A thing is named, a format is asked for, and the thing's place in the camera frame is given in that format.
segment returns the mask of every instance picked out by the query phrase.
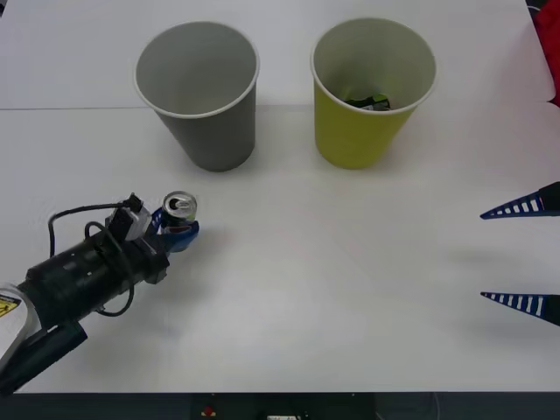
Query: black cylinder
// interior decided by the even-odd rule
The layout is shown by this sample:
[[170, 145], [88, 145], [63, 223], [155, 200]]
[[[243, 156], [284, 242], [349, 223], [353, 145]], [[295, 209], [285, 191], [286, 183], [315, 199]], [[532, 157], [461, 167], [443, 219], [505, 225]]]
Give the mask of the black cylinder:
[[[18, 286], [35, 306], [44, 328], [80, 320], [130, 287], [119, 251], [110, 241], [100, 241], [99, 235], [29, 269]], [[121, 247], [135, 284], [151, 274], [144, 252], [134, 242], [123, 242]]]

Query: can top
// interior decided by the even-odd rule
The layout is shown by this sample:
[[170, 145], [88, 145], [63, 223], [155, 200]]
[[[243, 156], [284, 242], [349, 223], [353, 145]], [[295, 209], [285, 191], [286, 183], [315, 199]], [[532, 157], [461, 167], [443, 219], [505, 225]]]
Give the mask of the can top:
[[164, 198], [163, 210], [172, 217], [185, 221], [196, 219], [197, 203], [192, 194], [184, 191], [175, 191]]

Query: black cable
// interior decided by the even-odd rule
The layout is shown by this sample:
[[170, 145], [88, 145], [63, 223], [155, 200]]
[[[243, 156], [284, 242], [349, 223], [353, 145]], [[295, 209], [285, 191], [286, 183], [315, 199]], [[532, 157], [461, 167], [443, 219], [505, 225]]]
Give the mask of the black cable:
[[101, 223], [99, 223], [97, 221], [90, 221], [84, 227], [84, 234], [86, 236], [86, 239], [89, 239], [91, 237], [91, 235], [89, 233], [89, 229], [92, 226], [95, 226], [96, 228], [101, 230], [101, 232], [105, 236], [107, 236], [109, 238], [109, 240], [113, 243], [113, 245], [116, 248], [117, 254], [119, 255], [119, 258], [121, 259], [121, 263], [124, 266], [124, 269], [126, 270], [126, 273], [128, 275], [127, 278], [129, 280], [129, 298], [127, 299], [126, 304], [124, 304], [124, 307], [120, 311], [107, 312], [107, 311], [104, 311], [103, 309], [98, 309], [98, 310], [96, 310], [96, 312], [99, 313], [100, 315], [103, 315], [104, 317], [111, 317], [111, 318], [120, 317], [130, 308], [130, 306], [132, 305], [132, 301], [134, 300], [134, 271], [132, 270], [132, 266], [130, 265], [129, 259], [124, 254], [123, 249], [121, 248], [119, 243], [116, 241], [115, 237]]
[[61, 217], [64, 216], [68, 216], [69, 214], [76, 214], [76, 213], [81, 213], [81, 212], [89, 212], [91, 210], [104, 210], [107, 208], [120, 208], [120, 207], [126, 207], [127, 204], [125, 202], [123, 203], [114, 203], [114, 204], [98, 204], [98, 205], [94, 205], [94, 206], [82, 206], [82, 207], [76, 207], [76, 208], [72, 208], [70, 210], [65, 210], [64, 212], [60, 212], [60, 213], [56, 213], [54, 214], [48, 221], [48, 227], [49, 227], [49, 242], [51, 243], [50, 246], [50, 257], [54, 256], [54, 222], [57, 219], [60, 219]]

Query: gray paper cup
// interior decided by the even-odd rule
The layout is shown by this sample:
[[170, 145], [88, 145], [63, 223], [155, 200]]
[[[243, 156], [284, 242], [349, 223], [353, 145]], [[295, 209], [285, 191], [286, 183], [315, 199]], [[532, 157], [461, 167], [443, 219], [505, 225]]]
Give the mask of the gray paper cup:
[[255, 148], [258, 53], [237, 30], [178, 24], [157, 35], [136, 63], [135, 85], [189, 158], [223, 172]]

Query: paper cup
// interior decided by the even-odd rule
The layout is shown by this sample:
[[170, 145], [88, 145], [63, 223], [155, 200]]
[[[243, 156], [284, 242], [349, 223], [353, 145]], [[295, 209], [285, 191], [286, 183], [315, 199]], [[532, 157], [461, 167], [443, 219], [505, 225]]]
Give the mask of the paper cup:
[[[387, 149], [416, 107], [431, 93], [436, 60], [403, 24], [381, 18], [351, 20], [329, 30], [313, 48], [315, 141], [333, 165], [361, 169]], [[346, 104], [383, 94], [391, 110]]]
[[237, 30], [178, 24], [157, 35], [136, 63], [135, 85], [199, 167], [223, 172], [255, 147], [258, 53]]

